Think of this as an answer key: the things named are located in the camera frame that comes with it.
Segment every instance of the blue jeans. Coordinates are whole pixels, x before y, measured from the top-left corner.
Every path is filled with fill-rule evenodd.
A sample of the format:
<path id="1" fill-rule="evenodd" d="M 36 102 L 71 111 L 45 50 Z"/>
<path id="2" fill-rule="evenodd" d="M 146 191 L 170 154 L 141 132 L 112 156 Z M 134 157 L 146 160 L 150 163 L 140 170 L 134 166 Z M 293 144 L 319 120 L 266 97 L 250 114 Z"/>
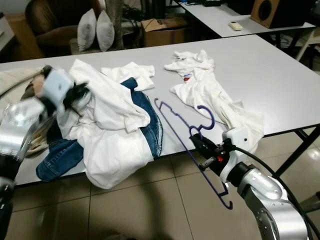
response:
<path id="1" fill-rule="evenodd" d="M 162 150 L 163 128 L 150 101 L 141 91 L 135 91 L 138 86 L 134 78 L 129 78 L 122 83 L 131 90 L 134 104 L 144 109 L 150 116 L 150 124 L 141 127 L 141 131 L 150 147 L 153 157 L 159 157 Z M 57 120 L 55 120 L 46 135 L 50 153 L 36 167 L 39 179 L 49 182 L 75 167 L 84 158 L 84 149 L 76 140 L 62 138 Z"/>

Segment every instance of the beige cloth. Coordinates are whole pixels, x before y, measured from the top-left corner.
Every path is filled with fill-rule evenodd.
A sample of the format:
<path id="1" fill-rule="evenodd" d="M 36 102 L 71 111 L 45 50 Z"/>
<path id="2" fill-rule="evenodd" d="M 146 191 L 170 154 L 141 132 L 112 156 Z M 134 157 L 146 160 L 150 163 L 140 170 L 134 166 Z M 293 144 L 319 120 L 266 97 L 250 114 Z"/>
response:
<path id="1" fill-rule="evenodd" d="M 15 68 L 8 71 L 0 72 L 0 91 L 3 92 L 22 79 L 35 74 L 40 68 Z M 3 111 L 8 104 L 17 103 L 21 99 L 30 98 L 33 96 L 39 97 L 44 85 L 44 76 L 38 75 L 30 82 L 26 82 L 16 89 L 8 93 L 0 100 L 0 121 L 3 117 Z M 53 122 L 53 119 L 48 120 L 36 133 L 33 135 L 32 142 L 26 156 L 35 154 L 41 150 L 48 148 L 47 132 Z"/>

